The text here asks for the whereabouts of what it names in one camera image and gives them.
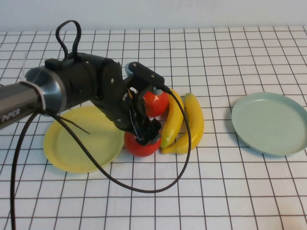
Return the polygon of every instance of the banana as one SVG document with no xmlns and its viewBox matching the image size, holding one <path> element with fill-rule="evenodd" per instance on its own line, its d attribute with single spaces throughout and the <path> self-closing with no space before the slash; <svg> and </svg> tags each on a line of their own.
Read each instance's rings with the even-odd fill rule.
<svg viewBox="0 0 307 230">
<path fill-rule="evenodd" d="M 171 91 L 177 97 L 183 108 L 184 105 L 180 95 L 173 89 L 171 89 Z M 169 101 L 168 116 L 161 133 L 162 148 L 166 148 L 167 146 L 173 143 L 183 122 L 183 115 L 181 113 L 181 110 L 171 95 L 168 95 L 168 101 Z"/>
<path fill-rule="evenodd" d="M 189 126 L 191 130 L 192 146 L 191 150 L 194 149 L 201 141 L 205 121 L 202 114 L 201 105 L 199 104 L 197 98 L 192 93 L 187 93 L 185 96 L 185 104 L 187 108 Z M 186 154 L 188 152 L 189 138 L 188 133 L 181 137 L 174 145 L 162 149 L 163 154 L 177 153 Z"/>
</svg>

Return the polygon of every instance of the tomato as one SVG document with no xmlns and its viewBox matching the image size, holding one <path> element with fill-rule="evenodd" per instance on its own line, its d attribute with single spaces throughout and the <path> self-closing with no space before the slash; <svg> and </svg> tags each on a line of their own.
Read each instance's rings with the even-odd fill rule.
<svg viewBox="0 0 307 230">
<path fill-rule="evenodd" d="M 148 157 L 156 152 L 161 145 L 161 138 L 152 145 L 140 145 L 132 133 L 125 132 L 125 145 L 128 151 L 136 157 Z"/>
<path fill-rule="evenodd" d="M 152 92 L 147 92 L 144 97 L 146 114 L 149 117 L 162 115 L 168 106 L 168 95 L 163 92 L 161 95 L 155 95 Z"/>
</svg>

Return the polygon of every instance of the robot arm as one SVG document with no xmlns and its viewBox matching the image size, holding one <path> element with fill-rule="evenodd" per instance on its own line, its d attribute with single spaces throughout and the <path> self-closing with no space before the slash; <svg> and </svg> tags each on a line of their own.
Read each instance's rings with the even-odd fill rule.
<svg viewBox="0 0 307 230">
<path fill-rule="evenodd" d="M 80 37 L 77 34 L 75 43 Z M 65 52 L 65 45 L 59 42 Z M 143 96 L 147 91 L 159 94 L 167 90 L 164 78 L 132 62 L 126 65 L 128 77 L 123 80 L 119 63 L 78 53 L 75 43 L 64 60 L 48 59 L 45 66 L 30 69 L 25 81 L 0 87 L 0 128 L 36 109 L 60 113 L 90 100 L 119 129 L 133 133 L 141 145 L 156 142 L 161 124 L 146 115 Z"/>
</svg>

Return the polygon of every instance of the table surface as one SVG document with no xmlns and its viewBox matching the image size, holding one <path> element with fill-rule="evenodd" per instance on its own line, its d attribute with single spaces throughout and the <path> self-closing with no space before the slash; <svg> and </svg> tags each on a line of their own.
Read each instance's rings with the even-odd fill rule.
<svg viewBox="0 0 307 230">
<path fill-rule="evenodd" d="M 100 172 L 72 174 L 55 168 L 43 151 L 53 120 L 37 117 L 18 161 L 18 229 L 306 230 L 306 151 L 264 156 L 245 146 L 231 123 L 236 101 L 254 92 L 280 93 L 306 108 L 306 29 L 83 31 L 80 51 L 113 58 L 122 66 L 139 61 L 165 76 L 181 96 L 195 94 L 205 133 L 179 183 L 147 195 L 121 188 Z M 62 32 L 70 47 L 74 34 Z M 0 33 L 1 84 L 16 83 L 46 58 L 63 58 L 54 31 Z M 25 121 L 0 130 L 0 229 L 11 229 L 11 163 Z M 161 188 L 177 177 L 185 157 L 156 152 L 138 159 L 123 149 L 105 169 L 128 185 Z"/>
</svg>

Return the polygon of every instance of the black wire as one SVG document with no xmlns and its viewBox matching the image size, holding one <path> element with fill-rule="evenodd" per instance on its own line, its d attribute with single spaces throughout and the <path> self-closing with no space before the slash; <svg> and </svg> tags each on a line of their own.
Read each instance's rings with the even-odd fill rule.
<svg viewBox="0 0 307 230">
<path fill-rule="evenodd" d="M 62 116 L 59 116 L 59 117 L 60 117 L 62 120 L 67 121 L 67 122 L 73 124 L 74 126 L 76 126 L 77 128 L 81 129 L 83 132 L 85 132 L 85 133 L 87 133 L 87 134 L 90 134 L 90 133 L 87 132 L 84 128 L 80 127 L 79 125 L 77 125 L 77 124 L 74 123 L 73 121 L 68 120 L 68 119 L 66 119 L 66 118 L 64 118 L 64 117 L 62 117 Z"/>
<path fill-rule="evenodd" d="M 76 38 L 75 38 L 73 45 L 72 45 L 73 59 L 77 61 L 78 60 L 78 55 L 77 55 L 78 45 L 79 45 L 81 35 L 82 35 L 80 24 L 75 20 L 68 20 L 68 21 L 62 23 L 61 25 L 58 26 L 58 28 L 56 30 L 56 39 L 57 39 L 57 41 L 59 42 L 59 44 L 61 45 L 61 47 L 64 51 L 64 60 L 67 60 L 68 59 L 68 49 L 67 49 L 66 45 L 64 44 L 64 42 L 61 40 L 61 38 L 59 36 L 59 32 L 62 29 L 62 27 L 65 26 L 68 23 L 74 23 L 77 27 L 77 35 L 76 35 Z"/>
<path fill-rule="evenodd" d="M 134 188 L 131 186 L 128 186 L 120 181 L 118 181 L 117 179 L 113 178 L 111 175 L 109 175 L 100 165 L 99 163 L 94 159 L 94 157 L 91 155 L 91 153 L 86 149 L 86 147 L 82 144 L 82 142 L 80 141 L 80 139 L 77 137 L 77 135 L 69 128 L 69 126 L 63 122 L 61 120 L 61 118 L 56 115 L 53 114 L 51 112 L 46 111 L 46 114 L 48 114 L 49 116 L 53 117 L 56 121 L 58 121 L 68 132 L 69 134 L 75 139 L 75 141 L 78 143 L 78 145 L 81 147 L 81 149 L 85 152 L 85 154 L 87 155 L 87 157 L 93 162 L 93 164 L 99 169 L 100 172 L 102 172 L 102 174 L 104 176 L 106 176 L 109 180 L 113 181 L 114 183 L 118 184 L 119 186 L 122 186 L 124 188 L 127 188 L 129 190 L 135 191 L 135 192 L 139 192 L 139 193 L 160 193 L 163 192 L 167 189 L 169 189 L 170 187 L 172 187 L 173 185 L 175 185 L 179 179 L 182 177 L 184 171 L 186 170 L 186 167 L 188 165 L 189 162 L 189 158 L 190 158 L 190 154 L 191 154 L 191 131 L 190 131 L 190 127 L 189 127 L 189 123 L 188 123 L 188 118 L 184 113 L 184 109 L 182 108 L 179 100 L 176 98 L 176 96 L 171 92 L 171 91 L 167 91 L 168 94 L 170 94 L 176 101 L 176 103 L 178 104 L 181 113 L 183 114 L 183 118 L 184 121 L 186 123 L 187 126 L 187 132 L 188 132 L 188 137 L 189 137 L 189 147 L 188 147 L 188 154 L 187 154 L 187 159 L 186 162 L 181 170 L 181 173 L 178 175 L 178 177 L 168 186 L 164 187 L 164 188 L 160 188 L 160 189 L 155 189 L 155 190 L 144 190 L 144 189 L 139 189 L 139 188 Z"/>
<path fill-rule="evenodd" d="M 14 158 L 13 158 L 13 163 L 12 163 L 12 175 L 11 175 L 11 196 L 10 196 L 10 202 L 11 202 L 11 222 L 12 222 L 12 230 L 16 230 L 16 222 L 15 222 L 15 176 L 16 176 L 16 168 L 17 168 L 17 161 L 18 161 L 18 156 L 19 156 L 19 152 L 20 152 L 20 148 L 21 148 L 21 144 L 24 140 L 24 136 L 31 124 L 31 122 L 33 121 L 33 119 L 39 114 L 39 113 L 45 113 L 48 114 L 49 116 L 53 117 L 56 121 L 58 121 L 68 132 L 69 134 L 75 139 L 75 141 L 79 144 L 79 146 L 81 147 L 81 149 L 85 152 L 85 154 L 88 156 L 88 158 L 93 162 L 93 164 L 99 169 L 99 171 L 105 175 L 109 180 L 113 181 L 114 183 L 127 188 L 129 190 L 135 191 L 135 192 L 139 192 L 139 193 L 159 193 L 159 192 L 163 192 L 167 189 L 169 189 L 170 187 L 172 187 L 173 185 L 175 185 L 179 179 L 182 177 L 184 171 L 187 168 L 188 162 L 189 162 L 189 158 L 190 158 L 190 154 L 191 154 L 191 131 L 190 131 L 190 127 L 189 127 L 189 123 L 188 123 L 188 118 L 186 116 L 186 114 L 184 113 L 184 109 L 182 108 L 179 100 L 177 99 L 177 97 L 173 94 L 173 92 L 171 92 L 169 90 L 169 88 L 165 87 L 163 88 L 163 91 L 165 91 L 166 93 L 170 94 L 174 100 L 176 101 L 176 103 L 178 104 L 181 113 L 183 115 L 184 121 L 186 123 L 187 126 L 187 133 L 188 133 L 188 138 L 189 138 L 189 147 L 188 147 L 188 153 L 187 153 L 187 159 L 186 162 L 180 172 L 180 174 L 178 175 L 178 177 L 168 186 L 164 187 L 164 188 L 160 188 L 160 189 L 155 189 L 155 190 L 143 190 L 143 189 L 139 189 L 139 188 L 134 188 L 131 186 L 128 186 L 126 184 L 123 184 L 122 182 L 118 181 L 117 179 L 113 178 L 111 175 L 109 175 L 100 165 L 99 163 L 93 158 L 93 156 L 91 155 L 91 153 L 86 149 L 86 147 L 82 144 L 82 142 L 80 141 L 80 139 L 77 137 L 77 135 L 69 128 L 69 126 L 62 121 L 62 117 L 60 117 L 59 115 L 53 114 L 49 111 L 36 111 L 34 112 L 30 118 L 27 120 L 27 122 L 24 125 L 24 128 L 20 134 L 20 137 L 18 139 L 18 143 L 17 143 L 17 147 L 15 150 L 15 154 L 14 154 Z"/>
<path fill-rule="evenodd" d="M 23 130 L 21 131 L 20 137 L 18 139 L 18 143 L 16 146 L 13 163 L 12 163 L 12 174 L 11 174 L 11 194 L 10 194 L 10 204 L 11 204 L 11 223 L 12 223 L 12 230 L 16 230 L 16 220 L 15 220 L 15 177 L 16 177 L 16 169 L 17 169 L 17 161 L 19 157 L 19 152 L 21 149 L 21 145 L 23 143 L 25 134 L 32 123 L 33 119 L 39 114 L 39 111 L 35 111 L 27 122 L 24 125 Z"/>
</svg>

